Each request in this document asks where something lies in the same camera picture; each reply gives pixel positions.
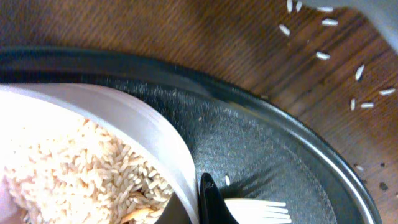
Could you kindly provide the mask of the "white bowl with rice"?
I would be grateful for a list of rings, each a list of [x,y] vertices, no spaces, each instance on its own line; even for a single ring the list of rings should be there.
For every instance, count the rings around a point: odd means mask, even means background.
[[[145,102],[84,84],[1,86],[2,223],[198,223],[195,166]]]

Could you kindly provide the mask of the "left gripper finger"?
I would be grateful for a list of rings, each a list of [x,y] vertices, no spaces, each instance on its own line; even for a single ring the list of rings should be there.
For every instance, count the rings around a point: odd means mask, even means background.
[[[201,224],[238,224],[209,173],[200,179],[200,215]]]

